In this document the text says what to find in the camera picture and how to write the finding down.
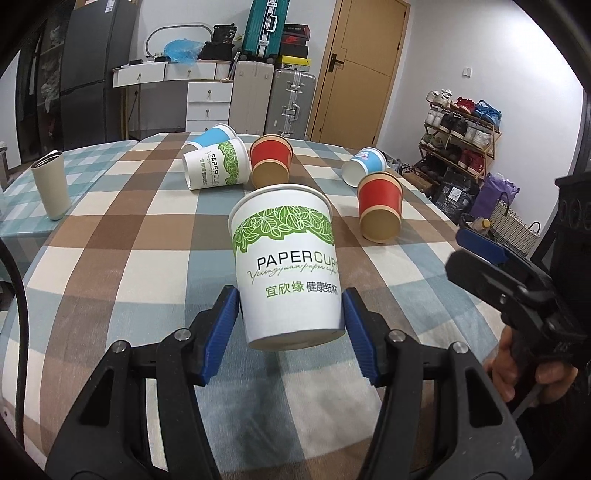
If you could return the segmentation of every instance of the human hand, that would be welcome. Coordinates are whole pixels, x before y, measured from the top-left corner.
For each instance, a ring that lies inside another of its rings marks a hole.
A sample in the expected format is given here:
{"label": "human hand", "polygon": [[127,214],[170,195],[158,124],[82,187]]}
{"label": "human hand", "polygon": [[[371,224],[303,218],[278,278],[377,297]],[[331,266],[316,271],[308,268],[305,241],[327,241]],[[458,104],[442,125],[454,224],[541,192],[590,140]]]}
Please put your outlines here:
{"label": "human hand", "polygon": [[[515,396],[515,384],[519,380],[517,364],[511,356],[513,343],[513,330],[505,326],[499,340],[499,351],[496,358],[487,360],[484,369],[492,373],[492,382],[505,403],[513,400]],[[532,406],[538,403],[552,403],[569,390],[577,377],[579,370],[564,362],[548,362],[540,364],[535,371],[535,380],[546,385],[538,399]]]}

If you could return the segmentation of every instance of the blue paper cup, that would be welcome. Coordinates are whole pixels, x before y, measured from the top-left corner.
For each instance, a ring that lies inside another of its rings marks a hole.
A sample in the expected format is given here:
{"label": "blue paper cup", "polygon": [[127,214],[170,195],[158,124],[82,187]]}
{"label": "blue paper cup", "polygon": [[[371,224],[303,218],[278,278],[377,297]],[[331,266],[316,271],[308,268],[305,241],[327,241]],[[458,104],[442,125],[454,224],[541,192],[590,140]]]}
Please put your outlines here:
{"label": "blue paper cup", "polygon": [[181,153],[185,154],[201,148],[211,147],[234,138],[238,138],[238,136],[232,127],[226,124],[217,124],[188,142],[181,150]]}
{"label": "blue paper cup", "polygon": [[357,187],[365,176],[377,171],[385,171],[387,166],[386,157],[380,150],[366,147],[351,160],[343,163],[341,175],[347,185]]}

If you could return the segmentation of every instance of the red shoe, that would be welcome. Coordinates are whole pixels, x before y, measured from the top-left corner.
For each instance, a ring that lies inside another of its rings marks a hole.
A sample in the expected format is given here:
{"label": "red shoe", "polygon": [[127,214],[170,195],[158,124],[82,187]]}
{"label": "red shoe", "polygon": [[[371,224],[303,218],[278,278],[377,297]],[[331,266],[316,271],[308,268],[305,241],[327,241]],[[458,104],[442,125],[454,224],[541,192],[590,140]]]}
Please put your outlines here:
{"label": "red shoe", "polygon": [[482,173],[484,170],[484,157],[476,152],[470,152],[472,161],[468,167],[468,171],[476,176]]}
{"label": "red shoe", "polygon": [[458,97],[457,101],[453,102],[450,107],[455,110],[470,114],[474,111],[476,104],[472,102],[472,100]]}
{"label": "red shoe", "polygon": [[460,157],[460,160],[458,160],[457,164],[463,169],[467,170],[471,162],[472,158],[470,156],[470,150],[466,149],[462,152],[462,156]]}

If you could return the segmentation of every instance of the plaid tablecloth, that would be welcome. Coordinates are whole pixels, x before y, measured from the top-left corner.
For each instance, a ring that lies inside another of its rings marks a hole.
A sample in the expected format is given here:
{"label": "plaid tablecloth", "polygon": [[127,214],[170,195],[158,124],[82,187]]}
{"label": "plaid tablecloth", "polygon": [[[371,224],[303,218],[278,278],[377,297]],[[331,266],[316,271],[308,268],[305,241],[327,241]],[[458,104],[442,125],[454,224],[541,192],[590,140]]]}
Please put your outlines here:
{"label": "plaid tablecloth", "polygon": [[[161,134],[124,154],[64,219],[27,272],[31,345],[27,449],[43,464],[78,392],[117,339],[158,342],[236,284],[228,214],[248,186],[190,192],[175,160],[187,134]],[[244,137],[250,144],[254,137]],[[424,343],[467,342],[479,359],[497,343],[498,312],[448,282],[455,226],[405,181],[400,236],[363,239],[355,190],[339,177],[339,147],[293,141],[291,180],[325,192],[343,288],[356,287],[389,325]],[[18,326],[2,335],[2,395],[13,413]],[[197,388],[204,425],[227,479],[353,479],[380,397],[349,338],[293,352],[246,346],[241,317],[220,371]],[[165,466],[155,383],[147,384],[152,459]]]}
{"label": "plaid tablecloth", "polygon": [[[125,140],[64,152],[66,180],[72,204],[136,143],[135,140]],[[21,275],[24,275],[59,222],[49,220],[30,168],[6,189],[4,198],[7,211],[0,222],[0,238],[17,261]],[[8,273],[1,263],[0,280],[9,281]]]}

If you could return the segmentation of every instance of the screw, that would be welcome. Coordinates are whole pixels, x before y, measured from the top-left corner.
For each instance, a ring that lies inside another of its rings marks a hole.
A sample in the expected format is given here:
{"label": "screw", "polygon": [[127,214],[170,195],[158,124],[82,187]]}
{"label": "screw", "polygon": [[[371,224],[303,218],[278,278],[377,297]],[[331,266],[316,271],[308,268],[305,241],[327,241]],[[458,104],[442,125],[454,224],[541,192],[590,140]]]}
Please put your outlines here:
{"label": "screw", "polygon": [[191,338],[191,330],[188,328],[181,328],[174,332],[174,337],[179,341],[182,342],[184,340],[189,340]]}
{"label": "screw", "polygon": [[406,339],[406,333],[404,333],[402,330],[392,330],[388,334],[388,338],[390,338],[390,340],[393,342],[403,342]]}
{"label": "screw", "polygon": [[468,352],[468,346],[464,342],[454,342],[453,349],[457,353],[467,353]]}
{"label": "screw", "polygon": [[115,353],[121,353],[127,348],[127,342],[125,340],[117,340],[111,348]]}

